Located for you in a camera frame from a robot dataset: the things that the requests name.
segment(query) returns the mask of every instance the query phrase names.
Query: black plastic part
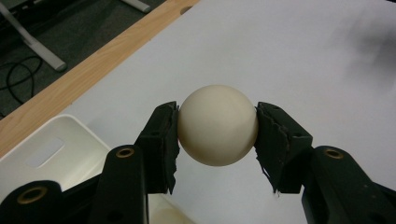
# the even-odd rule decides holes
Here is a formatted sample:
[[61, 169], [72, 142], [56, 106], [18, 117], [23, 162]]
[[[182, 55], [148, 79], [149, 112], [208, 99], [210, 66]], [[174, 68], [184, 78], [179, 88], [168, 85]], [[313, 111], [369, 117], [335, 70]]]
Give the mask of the black plastic part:
[[12, 191], [0, 205], [2, 224], [57, 223], [62, 203], [58, 183], [35, 181]]
[[148, 193], [172, 193], [176, 184], [177, 115], [176, 102], [157, 106], [134, 143], [143, 150]]
[[92, 208], [92, 201], [96, 194], [99, 180], [100, 175], [96, 175], [91, 179], [88, 179], [63, 192], [63, 211], [59, 223], [68, 224], [88, 222], [88, 217]]
[[[304, 196], [314, 197], [311, 201], [308, 197], [306, 203], [303, 200], [305, 212], [322, 203], [312, 199], [322, 197], [326, 210], [330, 211], [324, 223], [396, 223], [396, 208], [344, 150], [317, 147], [313, 151], [311, 170], [317, 185], [306, 184]], [[308, 219], [309, 223], [323, 223], [322, 220], [323, 217]]]
[[106, 157], [88, 223], [148, 223], [143, 152], [137, 146], [112, 149]]
[[312, 136], [276, 105], [259, 102], [257, 118], [257, 160], [274, 192], [299, 193], [312, 151]]

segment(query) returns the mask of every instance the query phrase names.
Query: wooden table edge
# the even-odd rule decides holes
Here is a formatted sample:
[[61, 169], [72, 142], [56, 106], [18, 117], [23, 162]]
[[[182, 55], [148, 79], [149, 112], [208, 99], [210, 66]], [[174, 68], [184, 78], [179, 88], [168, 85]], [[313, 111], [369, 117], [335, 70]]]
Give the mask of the wooden table edge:
[[0, 120], [0, 158], [140, 49], [199, 0], [167, 0]]

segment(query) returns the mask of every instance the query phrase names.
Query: brass insert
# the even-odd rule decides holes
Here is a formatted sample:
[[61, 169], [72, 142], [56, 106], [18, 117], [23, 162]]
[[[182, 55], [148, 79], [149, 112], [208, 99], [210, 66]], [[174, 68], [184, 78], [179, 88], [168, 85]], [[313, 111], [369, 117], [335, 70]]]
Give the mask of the brass insert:
[[127, 158], [127, 157], [130, 157], [132, 155], [134, 155], [134, 149], [133, 148], [128, 148], [128, 147], [119, 149], [119, 151], [117, 151], [117, 153], [116, 153], [116, 156], [118, 158]]
[[20, 204], [34, 203], [40, 200], [42, 197], [44, 197], [47, 191], [48, 189], [46, 187], [42, 187], [42, 186], [33, 187], [22, 193], [18, 197], [17, 202]]
[[343, 153], [341, 153], [341, 152], [339, 152], [337, 150], [334, 150], [332, 148], [325, 149], [324, 150], [324, 154], [326, 156], [328, 156], [328, 157], [331, 157], [331, 158], [337, 159], [337, 160], [341, 160], [341, 159], [344, 158], [344, 154]]

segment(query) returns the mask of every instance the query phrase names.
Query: metal stand leg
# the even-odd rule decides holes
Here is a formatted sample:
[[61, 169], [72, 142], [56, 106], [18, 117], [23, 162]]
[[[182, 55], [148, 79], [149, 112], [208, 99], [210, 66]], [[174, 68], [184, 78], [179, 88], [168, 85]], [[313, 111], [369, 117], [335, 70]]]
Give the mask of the metal stand leg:
[[136, 9], [144, 12], [149, 13], [151, 11], [151, 7], [145, 3], [142, 3], [138, 0], [121, 0], [122, 2], [130, 5], [131, 7], [135, 7]]
[[0, 13], [3, 14], [6, 20], [8, 20], [11, 25], [20, 33], [20, 35], [23, 37], [23, 42], [44, 61], [46, 61], [46, 63], [48, 63], [53, 69], [58, 72], [62, 72], [67, 67], [65, 62], [63, 62], [60, 58], [58, 58], [58, 56], [38, 42], [38, 40], [32, 37], [1, 2]]

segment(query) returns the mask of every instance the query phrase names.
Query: ball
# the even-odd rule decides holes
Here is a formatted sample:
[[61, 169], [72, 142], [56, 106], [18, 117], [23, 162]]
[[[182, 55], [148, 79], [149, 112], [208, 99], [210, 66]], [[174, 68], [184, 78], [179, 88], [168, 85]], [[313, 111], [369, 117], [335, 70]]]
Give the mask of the ball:
[[256, 109], [240, 91], [211, 85], [193, 92], [178, 113], [177, 135], [196, 161], [225, 166], [245, 157], [258, 132]]

